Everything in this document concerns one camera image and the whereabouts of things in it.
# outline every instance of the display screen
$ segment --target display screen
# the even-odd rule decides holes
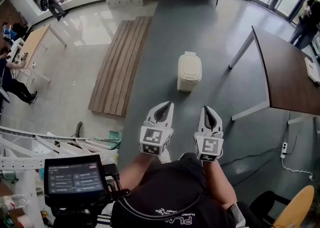
[[[48,167],[50,194],[82,193],[103,190],[96,162]]]

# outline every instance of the plastic bottle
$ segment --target plastic bottle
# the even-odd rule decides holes
[[[7,210],[25,207],[28,204],[29,201],[23,194],[0,197],[0,207]]]

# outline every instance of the white trash bin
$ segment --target white trash bin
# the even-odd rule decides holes
[[[191,92],[201,81],[201,60],[196,53],[185,52],[178,61],[178,85],[179,91]]]

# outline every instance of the brown desk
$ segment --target brown desk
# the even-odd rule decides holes
[[[312,117],[320,115],[320,88],[308,77],[305,64],[307,55],[287,41],[252,27],[250,35],[229,67],[235,66],[253,40],[265,73],[267,100],[232,116],[232,120],[268,107],[307,113]],[[290,120],[288,124],[300,122],[304,118]]]
[[[38,47],[40,47],[40,45],[43,46],[41,44],[41,42],[42,42],[43,38],[46,36],[46,34],[48,33],[48,31],[51,31],[64,46],[67,46],[65,41],[58,35],[58,33],[51,27],[51,25],[43,26],[43,27],[41,27],[35,31],[32,31],[30,33],[30,35],[28,36],[27,40],[25,41],[23,47],[21,48],[19,55],[22,56],[24,53],[28,53],[28,56],[26,58],[26,66],[25,66],[26,68],[25,69],[31,71],[32,73],[35,73],[36,75],[38,75],[38,76],[42,77],[43,79],[47,80],[48,82],[50,82],[51,79],[45,77],[44,75],[35,71],[35,69],[33,69],[31,67],[31,65],[32,65],[31,63],[33,63],[37,58],[37,56],[34,57],[34,53],[36,52],[36,49]]]
[[[279,217],[274,221],[274,227],[300,227],[306,217],[312,201],[314,199],[315,189],[308,185],[303,188],[288,206],[282,211]]]

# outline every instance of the man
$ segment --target man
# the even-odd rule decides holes
[[[130,189],[129,204],[144,214],[166,215],[184,209],[199,195],[199,202],[183,214],[163,221],[145,220],[129,213],[118,202],[112,208],[112,227],[236,227],[236,209],[245,218],[246,227],[268,227],[260,222],[227,180],[218,161],[202,162],[194,153],[183,154],[178,161],[154,164],[153,155],[140,153],[120,172],[122,189]]]
[[[10,25],[9,27],[8,27],[8,22],[4,22],[2,24],[3,38],[5,38],[9,41],[10,40],[15,41],[15,40],[23,37],[26,34],[27,30],[28,30],[27,26],[22,27],[19,23],[15,23],[13,26]]]
[[[307,47],[318,32],[320,23],[320,2],[317,0],[308,0],[307,9],[303,17],[299,17],[299,23],[290,39],[290,44],[298,47],[300,50]]]
[[[48,0],[48,9],[58,21],[61,17],[65,17],[69,12],[65,12],[56,0]]]
[[[0,50],[0,74],[3,73],[2,88],[7,92],[17,95],[20,100],[32,106],[38,97],[38,91],[35,91],[33,94],[31,94],[23,83],[12,78],[10,72],[10,69],[23,69],[26,65],[26,62],[24,61],[21,65],[7,62],[9,52],[11,52],[11,50],[8,47],[3,47]]]

